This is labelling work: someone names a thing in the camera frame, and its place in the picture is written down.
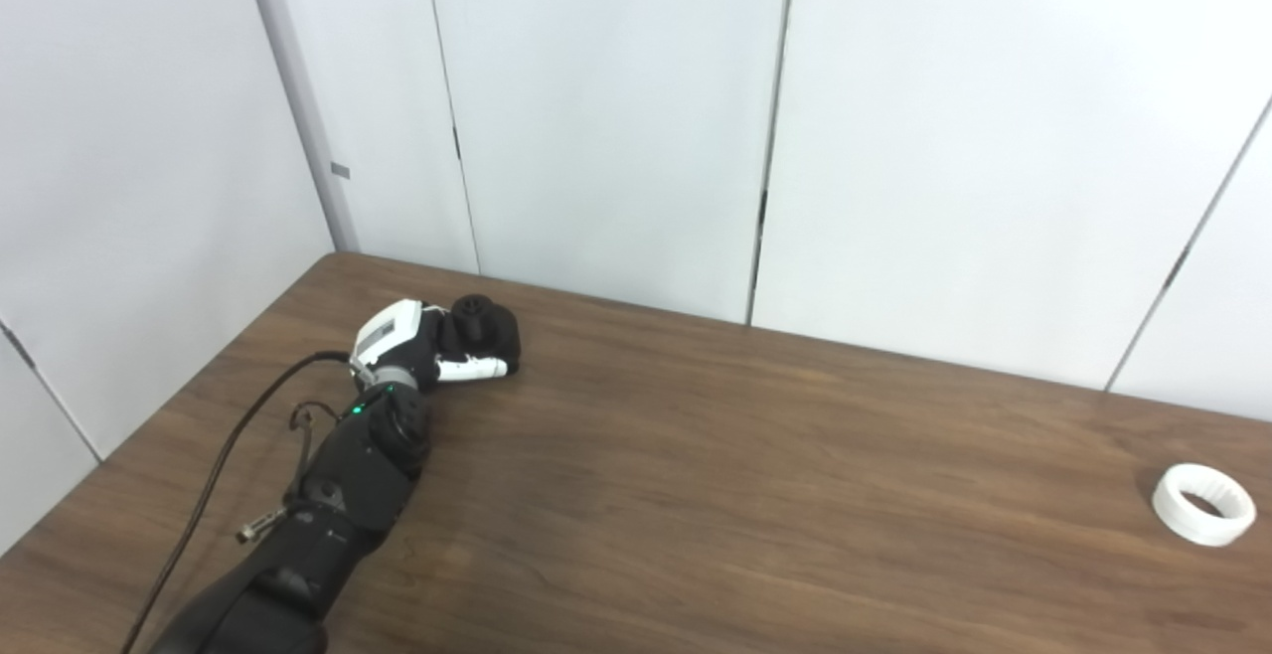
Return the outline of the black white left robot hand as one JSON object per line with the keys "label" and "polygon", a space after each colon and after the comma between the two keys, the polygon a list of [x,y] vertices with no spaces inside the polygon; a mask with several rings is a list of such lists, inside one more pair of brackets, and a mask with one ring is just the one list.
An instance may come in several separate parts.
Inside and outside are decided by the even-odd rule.
{"label": "black white left robot hand", "polygon": [[363,324],[349,364],[357,391],[501,379],[522,369],[522,331],[513,310],[482,293],[450,308],[404,299]]}

